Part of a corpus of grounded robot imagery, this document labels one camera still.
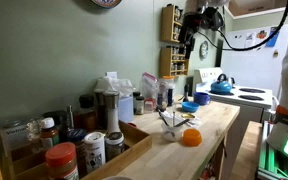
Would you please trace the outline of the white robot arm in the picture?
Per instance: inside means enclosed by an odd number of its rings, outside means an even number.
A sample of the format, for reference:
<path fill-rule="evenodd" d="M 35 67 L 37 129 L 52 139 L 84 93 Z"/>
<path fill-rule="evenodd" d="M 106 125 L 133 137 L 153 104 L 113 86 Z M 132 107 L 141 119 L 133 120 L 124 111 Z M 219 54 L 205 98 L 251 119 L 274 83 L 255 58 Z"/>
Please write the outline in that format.
<path fill-rule="evenodd" d="M 195 45 L 194 34 L 200 28 L 216 31 L 224 26 L 224 19 L 218 8 L 229 2 L 230 0 L 186 0 L 178 36 L 178 40 L 186 48 L 186 59 L 190 58 Z"/>

